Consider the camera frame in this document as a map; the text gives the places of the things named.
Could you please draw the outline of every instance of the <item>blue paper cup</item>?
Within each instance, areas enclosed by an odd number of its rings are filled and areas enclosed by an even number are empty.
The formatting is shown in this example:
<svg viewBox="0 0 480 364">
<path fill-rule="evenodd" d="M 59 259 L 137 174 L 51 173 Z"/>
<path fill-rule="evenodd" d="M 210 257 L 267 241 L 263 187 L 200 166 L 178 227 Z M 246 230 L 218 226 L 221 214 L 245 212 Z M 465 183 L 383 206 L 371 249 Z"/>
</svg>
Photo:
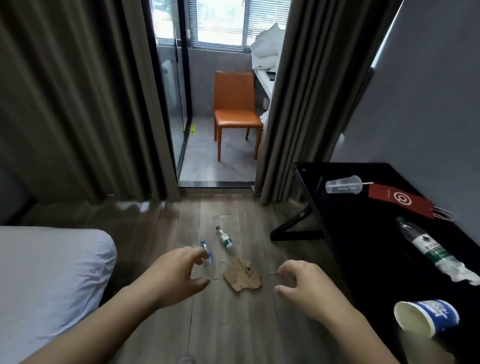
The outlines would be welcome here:
<svg viewBox="0 0 480 364">
<path fill-rule="evenodd" d="M 404 331 L 431 338 L 458 325 L 456 309 L 442 300 L 398 302 L 393 309 L 395 319 Z"/>
</svg>

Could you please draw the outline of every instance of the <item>plastic bottle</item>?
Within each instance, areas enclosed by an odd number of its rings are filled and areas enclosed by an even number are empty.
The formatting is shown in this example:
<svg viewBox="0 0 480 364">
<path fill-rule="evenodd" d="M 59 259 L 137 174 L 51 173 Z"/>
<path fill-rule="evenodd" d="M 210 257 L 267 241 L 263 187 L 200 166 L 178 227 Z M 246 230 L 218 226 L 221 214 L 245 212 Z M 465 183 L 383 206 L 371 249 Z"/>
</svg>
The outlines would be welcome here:
<svg viewBox="0 0 480 364">
<path fill-rule="evenodd" d="M 220 237 L 220 240 L 222 241 L 223 245 L 227 249 L 231 248 L 232 240 L 230 239 L 230 237 L 222 229 L 220 229 L 219 226 L 217 226 L 215 229 L 216 229 L 216 234 Z"/>
<path fill-rule="evenodd" d="M 453 282 L 468 280 L 470 284 L 478 286 L 480 277 L 465 267 L 465 264 L 459 262 L 444 247 L 442 247 L 427 232 L 411 222 L 406 222 L 403 218 L 396 218 L 402 234 L 415 247 L 429 258 L 439 271 L 448 274 Z"/>
<path fill-rule="evenodd" d="M 205 244 L 205 240 L 200 240 L 200 245 L 207 251 L 208 258 L 205 259 L 205 262 L 209 267 L 213 267 L 213 254 L 210 250 L 207 249 L 207 245 Z"/>
</svg>

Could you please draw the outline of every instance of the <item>black desk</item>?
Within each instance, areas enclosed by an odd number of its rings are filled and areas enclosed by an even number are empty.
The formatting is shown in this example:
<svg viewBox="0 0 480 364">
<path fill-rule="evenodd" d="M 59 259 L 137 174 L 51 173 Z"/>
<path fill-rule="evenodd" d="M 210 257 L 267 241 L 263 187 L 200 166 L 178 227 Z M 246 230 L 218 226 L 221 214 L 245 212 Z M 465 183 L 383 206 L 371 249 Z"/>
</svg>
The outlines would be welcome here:
<svg viewBox="0 0 480 364">
<path fill-rule="evenodd" d="M 397 338 L 395 303 L 442 299 L 457 309 L 460 324 L 439 335 L 438 340 L 461 363 L 480 363 L 480 286 L 464 281 L 453 283 L 404 238 L 394 219 L 402 216 L 424 228 L 477 274 L 480 273 L 480 247 L 452 222 L 432 220 L 401 206 L 369 198 L 367 185 L 357 195 L 325 191 L 325 181 L 358 175 L 364 182 L 421 195 L 388 164 L 297 163 L 295 173 L 309 203 L 303 215 L 311 209 L 318 218 L 356 308 L 367 317 L 394 355 L 406 363 Z M 290 223 L 273 230 L 272 240 L 321 237 L 322 232 L 318 231 L 285 236 L 285 227 L 301 218 L 297 215 Z"/>
</svg>

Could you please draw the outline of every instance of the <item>mattress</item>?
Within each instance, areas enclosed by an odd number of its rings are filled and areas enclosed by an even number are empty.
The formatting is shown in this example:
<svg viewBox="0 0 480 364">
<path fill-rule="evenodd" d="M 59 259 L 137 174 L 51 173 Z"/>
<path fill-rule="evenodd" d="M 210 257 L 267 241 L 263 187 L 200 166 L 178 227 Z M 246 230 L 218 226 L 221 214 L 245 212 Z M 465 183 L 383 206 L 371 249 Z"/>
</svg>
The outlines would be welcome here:
<svg viewBox="0 0 480 364">
<path fill-rule="evenodd" d="M 96 310 L 116 258 L 104 231 L 0 226 L 0 363 L 19 363 Z"/>
</svg>

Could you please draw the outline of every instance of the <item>white desk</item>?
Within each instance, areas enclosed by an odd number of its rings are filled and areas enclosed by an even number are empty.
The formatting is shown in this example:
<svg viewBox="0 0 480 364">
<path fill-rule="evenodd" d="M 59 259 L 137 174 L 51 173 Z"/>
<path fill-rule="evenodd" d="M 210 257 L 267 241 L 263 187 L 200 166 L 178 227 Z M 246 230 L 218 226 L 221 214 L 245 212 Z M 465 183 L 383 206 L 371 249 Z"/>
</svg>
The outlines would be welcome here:
<svg viewBox="0 0 480 364">
<path fill-rule="evenodd" d="M 267 72 L 263 70 L 254 70 L 254 72 L 257 75 L 258 80 L 260 81 L 260 84 L 264 88 L 268 98 L 271 100 L 272 93 L 273 93 L 273 85 L 275 81 L 270 81 L 270 77 L 268 77 Z"/>
</svg>

